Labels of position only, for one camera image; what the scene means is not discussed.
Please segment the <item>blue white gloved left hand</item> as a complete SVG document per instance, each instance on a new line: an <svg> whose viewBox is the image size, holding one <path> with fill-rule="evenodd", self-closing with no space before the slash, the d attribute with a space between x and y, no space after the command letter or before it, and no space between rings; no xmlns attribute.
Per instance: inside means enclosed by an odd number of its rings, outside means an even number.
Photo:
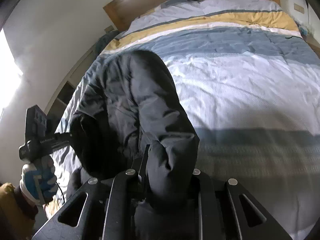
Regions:
<svg viewBox="0 0 320 240"><path fill-rule="evenodd" d="M23 165L20 190L35 205L48 204L57 193L56 180L53 159L47 155Z"/></svg>

